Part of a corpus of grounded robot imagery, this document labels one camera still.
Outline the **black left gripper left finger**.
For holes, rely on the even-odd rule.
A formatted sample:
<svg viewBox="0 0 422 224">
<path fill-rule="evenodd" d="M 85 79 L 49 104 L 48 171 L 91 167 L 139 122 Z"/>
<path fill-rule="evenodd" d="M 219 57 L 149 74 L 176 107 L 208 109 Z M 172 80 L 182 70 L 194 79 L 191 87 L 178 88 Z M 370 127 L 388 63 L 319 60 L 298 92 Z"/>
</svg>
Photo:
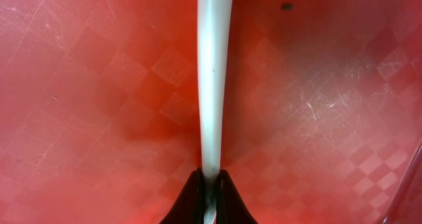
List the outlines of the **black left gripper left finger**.
<svg viewBox="0 0 422 224">
<path fill-rule="evenodd" d="M 204 178 L 201 168 L 194 170 L 176 201 L 160 224 L 204 223 Z"/>
</svg>

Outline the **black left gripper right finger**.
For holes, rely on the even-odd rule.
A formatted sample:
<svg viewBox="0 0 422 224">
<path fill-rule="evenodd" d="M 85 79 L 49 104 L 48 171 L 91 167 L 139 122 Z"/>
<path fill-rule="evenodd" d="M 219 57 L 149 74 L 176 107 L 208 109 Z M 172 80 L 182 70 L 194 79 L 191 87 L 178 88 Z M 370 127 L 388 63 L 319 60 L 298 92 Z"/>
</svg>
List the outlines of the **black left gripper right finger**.
<svg viewBox="0 0 422 224">
<path fill-rule="evenodd" d="M 236 189 L 229 173 L 221 170 L 216 185 L 217 224 L 257 224 Z"/>
</svg>

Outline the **white plastic fork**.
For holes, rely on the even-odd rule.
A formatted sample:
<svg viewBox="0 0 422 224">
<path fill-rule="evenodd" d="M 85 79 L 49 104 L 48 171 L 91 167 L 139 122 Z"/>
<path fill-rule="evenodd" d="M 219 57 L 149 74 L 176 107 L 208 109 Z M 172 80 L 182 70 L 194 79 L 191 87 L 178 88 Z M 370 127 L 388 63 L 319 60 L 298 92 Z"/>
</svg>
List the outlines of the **white plastic fork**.
<svg viewBox="0 0 422 224">
<path fill-rule="evenodd" d="M 214 185 L 220 172 L 227 49 L 233 0 L 198 0 L 197 59 L 201 161 L 205 185 L 203 223 L 216 220 Z"/>
</svg>

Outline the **red plastic tray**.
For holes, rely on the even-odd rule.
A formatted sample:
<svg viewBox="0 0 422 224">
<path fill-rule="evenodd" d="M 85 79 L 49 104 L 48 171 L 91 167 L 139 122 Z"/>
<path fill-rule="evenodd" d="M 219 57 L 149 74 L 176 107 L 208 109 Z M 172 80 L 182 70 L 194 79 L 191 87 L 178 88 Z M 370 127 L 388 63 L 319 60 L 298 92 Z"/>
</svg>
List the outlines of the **red plastic tray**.
<svg viewBox="0 0 422 224">
<path fill-rule="evenodd" d="M 159 223 L 201 163 L 196 0 L 1 0 L 1 222 Z M 259 223 L 378 223 L 421 0 L 233 0 L 222 167 Z"/>
</svg>

